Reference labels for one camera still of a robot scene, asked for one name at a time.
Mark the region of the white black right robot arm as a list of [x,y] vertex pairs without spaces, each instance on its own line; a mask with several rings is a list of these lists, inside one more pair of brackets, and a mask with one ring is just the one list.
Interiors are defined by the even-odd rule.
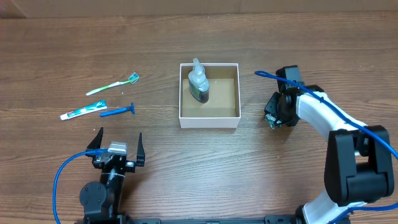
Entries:
[[304,120],[327,141],[324,191],[299,206],[293,215],[267,215],[264,223],[349,223],[356,211],[384,212],[397,204],[374,207],[394,191],[392,148],[383,126],[368,126],[332,102],[322,88],[306,85],[296,65],[278,69],[274,75],[258,70],[256,75],[277,80],[278,90],[264,108],[272,128],[295,126]]

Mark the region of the white cardboard box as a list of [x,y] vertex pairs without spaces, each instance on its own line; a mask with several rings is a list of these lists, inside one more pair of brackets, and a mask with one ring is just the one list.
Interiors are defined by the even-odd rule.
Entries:
[[236,129],[241,119],[239,65],[204,63],[209,99],[197,101],[189,91],[192,63],[180,64],[178,118],[182,129]]

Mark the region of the green white soap packet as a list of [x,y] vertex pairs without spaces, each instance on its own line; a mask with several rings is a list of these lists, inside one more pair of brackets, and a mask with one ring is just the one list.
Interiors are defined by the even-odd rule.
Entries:
[[273,117],[273,115],[271,114],[266,114],[264,119],[272,129],[279,128],[282,126],[281,120],[278,120],[277,118]]

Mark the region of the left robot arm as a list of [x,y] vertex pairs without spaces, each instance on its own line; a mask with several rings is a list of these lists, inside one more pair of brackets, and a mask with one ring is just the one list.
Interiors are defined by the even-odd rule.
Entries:
[[80,191],[80,203],[84,208],[83,223],[133,223],[132,218],[119,207],[127,173],[134,173],[136,167],[143,167],[145,152],[142,137],[137,143],[136,160],[127,159],[128,146],[125,142],[112,142],[104,152],[95,152],[101,147],[103,129],[86,148],[92,153],[94,168],[101,170],[99,181],[87,183]]

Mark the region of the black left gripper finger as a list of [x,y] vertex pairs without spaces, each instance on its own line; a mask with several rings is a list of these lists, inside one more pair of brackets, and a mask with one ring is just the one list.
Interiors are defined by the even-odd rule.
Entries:
[[137,143],[136,166],[144,167],[145,159],[146,159],[146,155],[145,155],[145,151],[144,151],[144,146],[142,144],[142,133],[140,133],[139,140]]
[[100,149],[101,148],[101,142],[103,138],[103,127],[101,127],[95,136],[95,138],[92,140],[92,142],[89,143],[87,146],[87,150],[95,150],[95,149]]

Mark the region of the green white toothbrush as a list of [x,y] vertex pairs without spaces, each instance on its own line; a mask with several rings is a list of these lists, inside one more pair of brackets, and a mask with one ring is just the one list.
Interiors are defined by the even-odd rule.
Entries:
[[86,96],[94,95],[94,94],[96,94],[96,93],[98,93],[100,91],[107,90],[109,88],[113,88],[113,87],[120,86],[120,85],[125,85],[125,84],[128,84],[128,83],[135,84],[136,82],[138,82],[138,80],[139,80],[139,75],[136,72],[134,72],[134,73],[132,73],[129,76],[129,78],[126,81],[114,82],[112,84],[109,84],[109,85],[102,86],[102,87],[99,87],[97,89],[91,90],[88,93],[86,93]]

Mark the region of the teal white toothpaste tube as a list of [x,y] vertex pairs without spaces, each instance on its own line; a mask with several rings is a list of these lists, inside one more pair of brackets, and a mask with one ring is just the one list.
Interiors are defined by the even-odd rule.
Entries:
[[77,110],[62,114],[60,116],[60,119],[62,121],[65,121],[65,120],[76,118],[78,116],[82,116],[82,115],[85,115],[85,114],[88,114],[88,113],[93,113],[93,112],[96,112],[96,111],[105,110],[107,108],[108,107],[107,107],[107,104],[106,104],[105,100],[100,100],[100,101],[92,103],[92,104],[90,104],[88,106],[84,106],[84,107],[79,108]]

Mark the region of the clear soap pump bottle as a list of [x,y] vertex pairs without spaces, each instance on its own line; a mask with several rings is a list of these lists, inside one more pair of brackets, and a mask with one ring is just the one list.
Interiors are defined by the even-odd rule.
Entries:
[[206,103],[209,100],[210,84],[205,74],[205,68],[197,58],[193,59],[193,68],[188,74],[188,83],[194,99],[200,103]]

